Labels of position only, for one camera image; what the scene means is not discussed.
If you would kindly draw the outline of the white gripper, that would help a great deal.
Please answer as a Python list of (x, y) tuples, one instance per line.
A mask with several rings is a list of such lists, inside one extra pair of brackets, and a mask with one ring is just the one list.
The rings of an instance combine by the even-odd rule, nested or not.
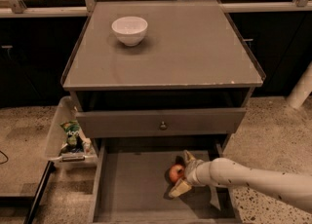
[(194, 155), (188, 150), (183, 151), (184, 162), (187, 164), (184, 171), (184, 179), (179, 179), (175, 186), (170, 190), (169, 197), (177, 198), (192, 189), (192, 186), (207, 186), (208, 181), (206, 179), (201, 179), (199, 177), (199, 172), (197, 168), (200, 167), (204, 161), (196, 160)]

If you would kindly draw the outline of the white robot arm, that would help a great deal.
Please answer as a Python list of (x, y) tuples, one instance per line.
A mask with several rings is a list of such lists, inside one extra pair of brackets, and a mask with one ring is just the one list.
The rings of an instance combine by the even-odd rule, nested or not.
[(312, 212), (312, 176), (248, 168), (226, 158), (205, 162), (184, 151), (186, 168), (171, 189), (177, 198), (193, 187), (248, 187), (285, 204)]

